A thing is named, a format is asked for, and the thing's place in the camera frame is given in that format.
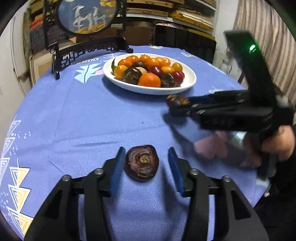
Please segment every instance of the yellow triangle pattern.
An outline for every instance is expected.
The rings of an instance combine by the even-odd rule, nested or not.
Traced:
[[[20,227],[22,229],[22,233],[23,235],[25,236],[31,223],[33,221],[33,218],[27,216],[27,215],[24,215],[22,213],[19,213],[19,222],[20,222]]]
[[[22,229],[20,227],[20,222],[19,222],[19,213],[15,210],[13,210],[10,207],[6,207],[8,210],[8,213],[10,214],[11,220],[13,222],[13,224],[15,225],[15,227],[17,228],[17,230],[20,232],[20,234],[22,235]]]
[[[17,171],[17,186],[19,187],[23,180],[25,179],[26,175],[29,173],[30,168],[19,167]]]
[[[12,180],[14,182],[14,186],[17,186],[17,173],[18,173],[18,167],[9,167],[10,168],[10,174],[12,177]]]
[[[31,189],[17,187],[17,210],[20,212],[27,200]]]

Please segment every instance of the white wall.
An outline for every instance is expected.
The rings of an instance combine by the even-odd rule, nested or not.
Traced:
[[[25,93],[30,89],[28,80],[20,83],[16,78],[16,74],[24,72],[25,66],[22,48],[22,22],[23,13],[26,11],[28,3],[18,10],[15,18],[10,20],[0,36],[0,153],[9,125],[24,99]]]
[[[2,152],[2,143],[8,127],[24,98],[13,72],[10,51],[11,22],[0,36],[0,152]]]
[[[217,42],[215,56],[213,60],[213,65],[219,68],[222,60],[227,58],[226,56],[226,48],[227,43],[223,32],[225,30],[232,30],[233,24],[235,20],[235,16],[237,13],[237,6],[239,0],[219,0],[217,6],[217,22],[216,28],[214,30],[215,40]],[[235,62],[232,62],[232,71],[230,72],[230,76],[234,79],[238,80],[240,76],[240,70]]]

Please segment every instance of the green led light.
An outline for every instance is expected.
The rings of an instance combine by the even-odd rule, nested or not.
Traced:
[[[255,47],[256,47],[255,45],[252,45],[252,46],[250,47],[250,50],[252,51]]]

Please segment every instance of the blue tablecloth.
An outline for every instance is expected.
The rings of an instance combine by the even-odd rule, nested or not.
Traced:
[[[194,87],[183,93],[196,96],[219,90],[242,89],[229,76],[206,61],[181,49],[134,46],[135,53],[154,53],[183,62],[197,76]],[[96,51],[80,57],[80,63],[63,70],[55,80],[50,70],[40,78],[22,102],[9,128],[0,162],[0,208],[13,230],[23,238],[39,207],[64,175],[85,176],[115,157],[120,146],[151,144],[160,165],[147,183],[125,173],[116,197],[105,199],[113,240],[180,240],[189,198],[181,198],[174,186],[167,151],[206,175],[229,175],[254,206],[264,193],[256,185],[256,172],[238,166],[244,154],[227,144],[226,158],[211,160],[197,154],[193,144],[211,136],[191,119],[166,114],[165,96],[149,96],[123,90],[102,72],[105,62],[125,52]],[[80,236],[85,240],[83,197],[80,198]],[[214,207],[210,198],[208,239],[213,237]]]

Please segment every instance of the yellow cherry tomato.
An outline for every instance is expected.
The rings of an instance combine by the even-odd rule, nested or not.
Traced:
[[[161,69],[163,70],[164,73],[173,73],[173,72],[175,72],[175,69],[173,67],[170,67],[170,66],[164,66]]]
[[[175,71],[183,71],[183,67],[179,63],[174,63],[172,67],[174,68]]]
[[[122,80],[123,77],[123,73],[127,70],[128,68],[125,65],[118,65],[115,69],[114,69],[114,75],[116,78],[118,78],[119,80]]]

